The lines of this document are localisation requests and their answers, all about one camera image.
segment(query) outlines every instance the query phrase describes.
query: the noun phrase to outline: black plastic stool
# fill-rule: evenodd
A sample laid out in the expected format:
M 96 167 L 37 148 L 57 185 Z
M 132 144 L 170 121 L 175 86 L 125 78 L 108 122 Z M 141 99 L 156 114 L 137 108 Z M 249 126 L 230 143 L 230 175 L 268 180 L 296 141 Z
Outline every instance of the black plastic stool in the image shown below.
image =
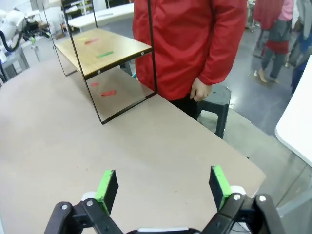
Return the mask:
M 223 139 L 226 120 L 228 118 L 231 91 L 220 84 L 212 87 L 212 92 L 204 100 L 198 103 L 198 113 L 209 111 L 218 115 L 215 134 Z

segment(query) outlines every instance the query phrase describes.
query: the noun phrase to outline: black pants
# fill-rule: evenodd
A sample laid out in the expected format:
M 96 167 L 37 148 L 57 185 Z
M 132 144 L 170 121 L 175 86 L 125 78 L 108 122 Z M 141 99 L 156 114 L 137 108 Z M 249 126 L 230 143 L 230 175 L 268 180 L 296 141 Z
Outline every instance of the black pants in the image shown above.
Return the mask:
M 194 99 L 190 99 L 189 94 L 182 99 L 170 101 L 170 103 L 172 103 L 184 113 L 188 114 L 193 119 L 198 119 L 199 113 L 197 109 L 197 102 L 195 102 Z

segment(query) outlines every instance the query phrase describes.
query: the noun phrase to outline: hand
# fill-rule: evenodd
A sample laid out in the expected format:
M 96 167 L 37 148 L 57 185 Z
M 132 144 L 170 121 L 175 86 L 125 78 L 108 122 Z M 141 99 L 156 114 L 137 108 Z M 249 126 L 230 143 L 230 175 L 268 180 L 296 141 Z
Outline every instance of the hand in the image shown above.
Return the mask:
M 200 79 L 196 78 L 192 85 L 190 99 L 194 98 L 194 101 L 202 101 L 211 93 L 211 85 L 206 85 L 200 81 Z

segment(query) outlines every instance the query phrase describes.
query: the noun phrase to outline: pink shirt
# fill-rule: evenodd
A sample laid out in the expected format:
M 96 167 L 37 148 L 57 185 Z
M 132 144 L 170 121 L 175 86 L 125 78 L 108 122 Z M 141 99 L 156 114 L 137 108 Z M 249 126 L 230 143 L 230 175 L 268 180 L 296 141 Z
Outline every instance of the pink shirt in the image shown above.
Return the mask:
M 293 18 L 293 2 L 294 0 L 284 0 L 281 14 L 279 19 L 283 21 L 289 21 Z

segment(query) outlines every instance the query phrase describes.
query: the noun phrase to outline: concrete floor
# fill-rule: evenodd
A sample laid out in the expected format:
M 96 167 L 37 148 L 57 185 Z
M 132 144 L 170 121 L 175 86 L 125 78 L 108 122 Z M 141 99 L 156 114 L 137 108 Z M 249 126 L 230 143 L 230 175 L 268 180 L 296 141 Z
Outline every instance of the concrete floor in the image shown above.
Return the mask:
M 115 22 L 105 27 L 116 33 L 123 32 L 128 37 L 132 37 L 131 28 L 131 20 Z M 245 32 L 233 69 L 223 82 L 232 91 L 232 110 L 229 112 L 224 140 L 263 170 L 267 179 L 259 192 L 270 194 L 275 205 L 280 206 L 306 189 L 312 169 L 275 138 L 275 126 L 290 100 L 292 69 L 282 68 L 278 77 L 279 84 L 260 83 L 253 76 L 260 66 L 260 59 L 252 56 L 257 35 L 258 31 Z M 52 42 L 41 39 L 37 45 L 41 61 L 55 56 Z M 30 66 L 38 63 L 30 46 L 24 47 L 24 53 Z M 208 128 L 214 127 L 214 118 L 210 115 L 205 115 L 201 121 Z M 307 230 L 312 230 L 309 222 L 312 217 L 311 207 L 312 203 L 309 201 L 283 217 L 287 234 L 310 233 Z M 239 226 L 234 229 L 243 231 Z

